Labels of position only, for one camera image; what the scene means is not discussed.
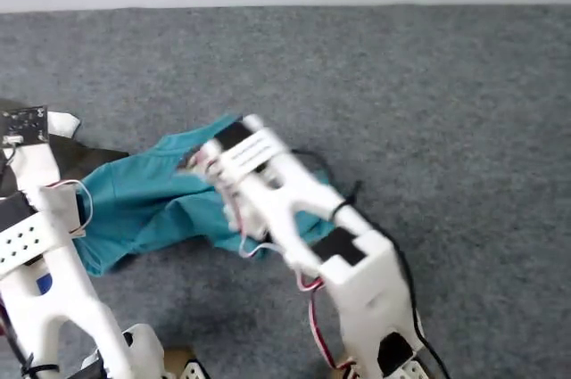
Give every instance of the gray carpet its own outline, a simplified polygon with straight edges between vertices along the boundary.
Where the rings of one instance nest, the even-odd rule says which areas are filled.
[[[227,111],[324,153],[398,236],[455,378],[571,368],[571,8],[122,10],[0,16],[0,95],[139,152]],[[192,343],[213,378],[325,377],[276,257],[189,242],[96,279],[120,324]],[[339,351],[334,311],[320,322]],[[91,348],[66,327],[61,354]],[[18,376],[0,353],[0,377]]]

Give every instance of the teal fabric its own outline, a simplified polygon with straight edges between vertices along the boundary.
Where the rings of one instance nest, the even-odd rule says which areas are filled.
[[[107,163],[83,180],[93,196],[94,215],[87,235],[74,243],[89,274],[102,275],[127,254],[159,250],[197,236],[215,247],[238,250],[240,235],[228,229],[221,196],[199,177],[174,172],[185,152],[235,119],[225,117],[194,131],[165,136],[149,151]],[[84,204],[88,209],[85,197]],[[308,242],[332,228],[308,213],[295,217]],[[246,249],[255,245],[248,240]]]

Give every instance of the black component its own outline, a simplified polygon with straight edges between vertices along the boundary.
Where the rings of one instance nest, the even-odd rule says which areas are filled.
[[[49,141],[47,107],[27,107],[0,113],[3,136],[21,136],[19,145],[42,144]]]
[[[23,192],[16,192],[0,202],[0,232],[33,216],[37,211],[26,199]]]
[[[133,334],[130,332],[123,333],[123,337],[125,338],[125,342],[127,346],[131,346],[133,344]]]
[[[222,129],[214,138],[218,140],[224,150],[229,150],[252,134],[253,132],[242,121],[237,120]]]
[[[68,379],[107,379],[102,358],[99,357],[89,366],[69,376]]]
[[[203,366],[203,363],[201,363],[200,361],[198,361],[197,359],[189,359],[186,364],[185,364],[185,368],[190,364],[190,363],[196,363],[198,366],[200,366],[201,370],[204,373],[204,379],[211,379],[210,375],[208,374],[208,372],[206,371],[206,369]]]
[[[264,162],[264,163],[262,163],[261,165],[258,165],[258,166],[254,169],[254,171],[255,171],[257,174],[261,174],[262,172],[264,172],[264,170],[265,170],[267,167],[268,167],[268,163],[267,163],[267,162]]]
[[[397,368],[412,357],[412,348],[404,338],[392,332],[386,336],[378,347],[377,362],[383,376],[391,375]]]
[[[355,266],[365,259],[365,253],[353,244],[354,239],[355,235],[351,232],[342,227],[336,227],[311,248],[323,261],[339,254],[347,263]]]
[[[428,341],[428,339],[420,331],[420,323],[418,321],[418,313],[417,313],[417,291],[414,284],[414,278],[412,276],[412,269],[410,268],[409,261],[407,260],[404,251],[402,250],[397,240],[394,239],[394,236],[392,236],[387,230],[383,229],[377,222],[368,218],[367,215],[362,211],[360,210],[357,211],[361,216],[363,216],[365,220],[367,220],[370,223],[370,225],[373,228],[375,228],[376,231],[378,231],[381,235],[383,235],[385,238],[391,241],[391,243],[393,243],[394,250],[399,259],[399,263],[401,264],[402,274],[404,275],[404,279],[406,280],[407,285],[409,286],[410,307],[412,308],[412,324],[414,326],[414,331],[418,339],[422,342],[423,345],[425,345],[428,352],[430,352],[430,355],[432,355],[434,361],[436,361],[436,364],[438,364],[438,367],[442,371],[444,378],[451,379],[450,372],[448,371],[448,367],[446,366],[446,364],[444,364],[443,359],[440,357],[438,352],[436,352],[436,350],[434,349],[432,344]]]
[[[28,260],[26,263],[24,263],[24,265],[26,266],[32,266],[34,263],[36,263],[37,261],[43,259],[44,256],[42,256],[41,254],[39,256],[36,256],[33,259]]]

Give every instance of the wire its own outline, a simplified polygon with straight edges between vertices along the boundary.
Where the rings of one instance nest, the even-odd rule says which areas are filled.
[[[310,156],[310,157],[314,158],[319,163],[319,165],[321,167],[323,167],[323,169],[326,171],[327,177],[329,178],[331,185],[336,186],[335,175],[333,173],[333,170],[329,167],[326,159],[323,156],[321,156],[318,153],[303,150],[303,149],[293,149],[292,153],[298,154],[298,155],[306,155],[306,156]],[[451,379],[450,373],[448,371],[448,367],[446,366],[446,364],[444,363],[444,361],[442,360],[442,358],[440,357],[438,352],[434,349],[432,344],[428,341],[428,339],[420,331],[420,324],[419,324],[418,313],[417,313],[417,292],[416,292],[416,287],[415,287],[415,283],[414,283],[414,278],[412,275],[412,270],[410,268],[410,264],[407,261],[405,254],[404,254],[404,251],[402,250],[401,246],[398,244],[398,242],[394,239],[394,237],[391,234],[389,234],[386,230],[384,230],[378,223],[376,223],[375,221],[368,218],[366,214],[364,214],[362,211],[358,210],[353,205],[355,202],[356,194],[360,190],[361,185],[362,185],[362,182],[360,180],[358,180],[355,183],[350,195],[347,196],[347,200],[343,201],[342,204],[340,204],[340,206],[338,208],[335,208],[334,211],[332,211],[332,218],[335,216],[335,212],[339,211],[343,206],[351,204],[352,207],[355,208],[355,210],[358,211],[359,214],[365,220],[367,220],[372,227],[374,227],[378,232],[380,232],[389,241],[391,241],[391,243],[393,243],[394,250],[397,254],[399,262],[401,263],[402,271],[404,273],[405,280],[406,280],[407,285],[409,287],[410,306],[412,309],[412,324],[414,327],[415,334],[417,335],[418,339],[422,342],[422,344],[426,347],[428,352],[430,352],[430,355],[434,358],[434,360],[436,361],[436,364],[438,364],[438,367],[442,371],[445,379]],[[313,292],[311,293],[311,296],[313,296],[314,292],[317,291],[319,288],[321,288],[321,286],[318,286],[316,289],[314,289]],[[313,299],[311,298],[311,300],[310,300],[310,312],[312,309],[312,307],[311,307],[312,305],[313,305]],[[316,333],[314,333],[314,337],[316,335],[320,336],[319,329],[317,328],[317,324],[315,324],[315,331],[316,331]],[[325,348],[325,350],[327,349],[327,346],[325,345],[323,338],[318,340],[316,337],[316,343],[318,344],[320,350],[322,348]]]
[[[295,282],[297,283],[297,288],[300,289],[301,292],[310,292],[312,290],[317,289],[320,285],[324,285],[323,280],[320,277],[317,277],[311,284],[305,284],[303,282],[303,275],[300,269],[296,269],[295,271]]]
[[[329,184],[333,187],[337,187],[337,182],[335,181],[335,173],[321,154],[305,149],[292,149],[291,152],[297,156],[308,156],[313,158],[313,160],[317,162],[318,165],[325,171],[327,179],[329,180]]]
[[[18,360],[21,366],[21,377],[29,377],[30,379],[37,379],[38,372],[44,372],[47,370],[53,370],[55,372],[59,372],[60,368],[56,364],[44,364],[40,366],[32,366],[32,362],[34,361],[34,354],[29,354],[29,357],[26,358],[24,353],[22,352],[20,345],[18,344],[18,338],[16,337],[16,332],[14,331],[12,321],[10,321],[10,316],[8,315],[8,311],[4,306],[2,300],[0,299],[0,320],[2,329],[4,330],[4,337],[8,341],[8,345],[12,350],[14,357]]]
[[[331,355],[331,351],[327,347],[327,344],[325,342],[325,339],[323,338],[323,335],[321,334],[321,331],[319,330],[318,320],[317,320],[317,315],[316,315],[316,310],[315,310],[315,294],[316,294],[316,292],[318,292],[323,287],[324,287],[324,284],[321,283],[320,285],[313,288],[311,290],[311,293],[310,293],[310,304],[308,306],[308,316],[310,319],[311,334],[313,334],[313,339],[315,340],[315,343],[318,346],[318,349],[319,349],[319,352],[321,353],[321,356],[327,362],[327,365],[330,368],[333,368],[334,370],[345,370],[345,369],[353,366],[355,364],[355,361],[352,358],[349,358],[344,363],[337,365],[335,363],[333,356]]]
[[[412,309],[412,324],[414,326],[415,334],[417,335],[418,339],[422,342],[422,344],[425,345],[428,352],[430,352],[430,355],[434,358],[434,361],[436,361],[436,364],[438,364],[438,367],[442,371],[445,379],[451,379],[450,373],[448,371],[448,367],[446,366],[446,364],[444,363],[444,361],[442,360],[442,358],[440,357],[438,352],[434,349],[432,344],[428,341],[428,339],[420,331],[420,323],[418,321],[418,313],[417,313],[417,292],[416,292],[416,288],[415,288],[414,278],[412,276],[412,270],[410,268],[409,261],[407,260],[405,254],[404,254],[404,251],[402,250],[401,246],[396,241],[396,239],[394,239],[394,237],[389,232],[387,232],[385,229],[383,229],[375,221],[369,219],[367,217],[367,215],[364,214],[362,211],[360,211],[360,210],[357,210],[357,211],[365,220],[367,220],[370,223],[370,225],[373,228],[375,228],[375,230],[377,230],[381,235],[383,235],[385,238],[387,238],[389,241],[391,241],[391,243],[393,243],[394,250],[397,254],[397,257],[399,258],[399,262],[401,263],[401,268],[402,268],[402,271],[404,273],[405,280],[407,281],[407,284],[409,286],[410,307]]]
[[[52,183],[51,185],[47,185],[46,187],[50,187],[52,189],[55,189],[55,188],[60,187],[62,185],[79,185],[83,189],[83,191],[86,193],[87,199],[89,200],[89,215],[87,216],[86,221],[80,227],[70,231],[71,234],[75,234],[76,232],[85,230],[87,225],[89,223],[91,223],[91,220],[93,219],[93,213],[94,213],[93,196],[91,196],[91,193],[89,192],[86,185],[81,180],[62,180],[62,181],[58,181],[56,183]]]
[[[10,153],[10,156],[4,158],[2,163],[0,163],[0,186],[2,186],[2,182],[4,181],[6,167],[12,163],[14,156],[16,155],[16,150],[20,147],[19,144],[10,144],[10,146],[12,147],[12,153]]]

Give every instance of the white wire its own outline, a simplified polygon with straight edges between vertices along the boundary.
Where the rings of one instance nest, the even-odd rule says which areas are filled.
[[[16,143],[12,143],[12,144],[10,144],[10,146],[12,147],[12,153],[10,153],[7,156],[10,159],[6,161],[6,164],[5,164],[6,167],[9,166],[12,163],[12,161],[14,160],[14,158],[16,157],[16,149],[18,148],[19,145]]]
[[[294,272],[295,283],[297,284],[297,288],[300,290],[300,292],[310,292],[311,290],[314,290],[323,284],[321,280],[316,279],[312,284],[306,285],[303,283],[302,271],[300,269],[295,269]]]
[[[60,187],[61,185],[79,185],[79,186],[81,186],[83,191],[86,193],[87,199],[89,200],[89,215],[87,216],[87,219],[83,225],[81,225],[77,229],[73,229],[72,231],[70,231],[70,233],[74,234],[76,232],[85,230],[87,225],[89,223],[91,223],[91,220],[93,219],[93,196],[91,196],[91,193],[87,189],[86,185],[80,180],[62,180],[62,181],[58,181],[57,183],[55,183],[53,185],[50,185],[49,187],[52,189],[55,189],[56,187]]]

